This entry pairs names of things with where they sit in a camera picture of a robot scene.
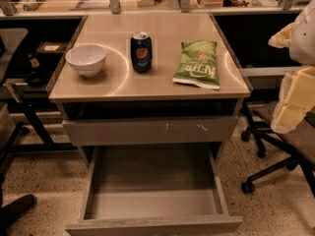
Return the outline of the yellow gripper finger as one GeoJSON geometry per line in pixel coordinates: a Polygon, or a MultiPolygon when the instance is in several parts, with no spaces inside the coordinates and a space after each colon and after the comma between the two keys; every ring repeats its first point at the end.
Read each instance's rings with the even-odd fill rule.
{"type": "Polygon", "coordinates": [[[273,113],[272,130],[280,134],[289,133],[314,106],[315,67],[303,66],[295,73],[286,73],[273,113]]]}

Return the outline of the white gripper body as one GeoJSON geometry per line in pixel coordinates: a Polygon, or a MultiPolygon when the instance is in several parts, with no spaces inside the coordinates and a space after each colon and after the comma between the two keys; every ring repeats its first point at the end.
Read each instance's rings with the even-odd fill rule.
{"type": "Polygon", "coordinates": [[[285,26],[269,39],[268,44],[275,48],[290,47],[292,27],[293,23],[285,26]]]}

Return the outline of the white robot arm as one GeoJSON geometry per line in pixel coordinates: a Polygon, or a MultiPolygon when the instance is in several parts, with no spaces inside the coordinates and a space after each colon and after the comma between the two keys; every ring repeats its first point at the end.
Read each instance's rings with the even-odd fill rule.
{"type": "Polygon", "coordinates": [[[315,106],[315,19],[314,9],[305,8],[295,21],[273,35],[268,44],[289,49],[289,57],[302,65],[287,72],[282,80],[279,102],[271,128],[286,134],[294,130],[315,106]]]}

